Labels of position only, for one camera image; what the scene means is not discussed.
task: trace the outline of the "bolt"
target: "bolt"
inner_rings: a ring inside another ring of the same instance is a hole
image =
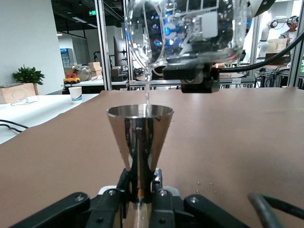
[[[112,196],[115,194],[115,190],[109,190],[109,195]]]
[[[165,196],[165,195],[167,195],[167,191],[160,190],[160,195],[161,195],[161,196]]]
[[[192,80],[186,79],[185,82],[187,82],[187,83],[189,83],[189,84],[192,84],[193,82],[195,82],[195,79],[192,79]]]
[[[199,201],[199,199],[196,198],[196,197],[191,197],[190,198],[190,202],[192,202],[192,203],[197,203],[198,201]]]
[[[98,223],[101,223],[101,222],[103,222],[103,220],[104,220],[104,218],[103,218],[103,217],[100,217],[99,219],[97,219],[97,222],[98,222]]]
[[[77,202],[80,202],[80,201],[82,201],[84,198],[85,198],[85,197],[84,197],[83,195],[79,195],[79,196],[75,197],[75,200],[76,200]]]
[[[163,219],[161,218],[161,219],[160,219],[160,223],[161,223],[161,224],[165,224],[165,223],[166,223],[166,220],[165,220],[164,218],[163,218]]]

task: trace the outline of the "cardboard box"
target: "cardboard box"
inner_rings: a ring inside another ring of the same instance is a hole
[[[100,68],[100,62],[89,63],[90,68]]]
[[[101,70],[97,70],[97,71],[93,71],[93,77],[94,76],[100,76],[100,75],[102,75],[102,71]]]
[[[97,71],[97,70],[103,70],[101,67],[99,67],[99,68],[91,68],[90,67],[90,70],[92,70],[92,71]]]
[[[64,68],[64,71],[65,71],[65,74],[70,74],[70,75],[72,75],[72,73],[73,73],[73,68],[71,68],[71,67],[65,67]]]
[[[111,76],[119,76],[123,72],[122,68],[111,69]]]
[[[33,83],[25,83],[23,85],[0,88],[0,104],[15,102],[16,100],[11,99],[11,95],[13,93],[15,93],[13,95],[15,99],[22,99],[26,92],[28,93],[27,97],[36,95]]]

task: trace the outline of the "white paper cup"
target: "white paper cup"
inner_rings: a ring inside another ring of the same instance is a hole
[[[82,91],[80,86],[69,87],[69,91],[74,104],[79,104],[82,102]]]

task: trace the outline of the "brown table surface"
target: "brown table surface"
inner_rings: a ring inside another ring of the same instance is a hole
[[[150,96],[152,104],[175,110],[158,164],[164,185],[182,197],[198,190],[251,227],[261,227],[247,200],[251,191],[304,208],[303,90],[156,90]],[[73,192],[94,197],[116,184],[124,165],[106,110],[144,101],[144,91],[102,91],[0,145],[0,227]],[[278,215],[287,227],[304,227]]]

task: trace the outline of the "green plant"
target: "green plant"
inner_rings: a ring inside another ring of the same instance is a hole
[[[36,71],[36,69],[23,67],[18,69],[18,72],[12,73],[14,79],[21,83],[37,83],[43,85],[42,79],[45,78],[41,71]]]

